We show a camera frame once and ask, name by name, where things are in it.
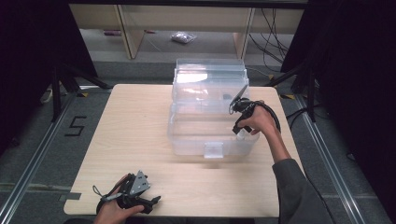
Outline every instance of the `hand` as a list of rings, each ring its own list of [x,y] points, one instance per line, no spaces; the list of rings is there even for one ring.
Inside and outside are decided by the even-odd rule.
[[[119,192],[120,187],[114,190],[113,194]],[[120,224],[127,217],[130,217],[136,213],[142,212],[145,209],[143,205],[134,206],[128,209],[122,209],[117,204],[117,200],[104,203],[96,216],[94,224]]]
[[[249,126],[253,129],[251,134],[262,132],[267,135],[268,133],[277,132],[271,114],[259,105],[254,107],[253,115],[250,118],[238,122],[238,127],[242,128],[245,126]]]

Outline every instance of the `person's left hand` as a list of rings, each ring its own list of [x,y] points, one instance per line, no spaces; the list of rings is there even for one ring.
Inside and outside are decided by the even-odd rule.
[[[120,187],[114,190],[113,194],[119,192]],[[117,204],[117,200],[112,200],[110,202],[104,203],[100,209],[98,215],[96,216],[94,224],[120,224],[127,217],[130,217],[136,213],[142,212],[145,209],[143,205],[137,205],[132,208],[122,209]]]

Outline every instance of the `transparent storage bin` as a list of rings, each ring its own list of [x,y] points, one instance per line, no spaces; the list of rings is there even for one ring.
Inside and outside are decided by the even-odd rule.
[[[241,60],[177,60],[168,138],[177,155],[222,158],[247,155],[259,135],[233,133],[241,114],[229,113],[232,99],[248,84]],[[248,98],[248,88],[243,97]]]

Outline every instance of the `dark gray sleeve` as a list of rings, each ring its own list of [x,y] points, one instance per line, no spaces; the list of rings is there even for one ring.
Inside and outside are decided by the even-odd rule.
[[[293,159],[273,165],[276,176],[280,223],[332,223],[332,220],[312,185]]]

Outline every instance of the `light wood tabletop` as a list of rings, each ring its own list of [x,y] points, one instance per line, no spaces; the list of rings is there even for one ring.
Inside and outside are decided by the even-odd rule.
[[[81,195],[66,201],[66,214],[94,215],[100,196],[93,185],[107,194],[124,175],[142,170],[151,188],[141,197],[161,196],[149,216],[278,217],[274,162],[265,137],[247,156],[175,155],[166,133],[171,91],[171,85],[114,87],[71,189]],[[276,112],[285,145],[301,165],[276,90],[249,87],[249,94]]]

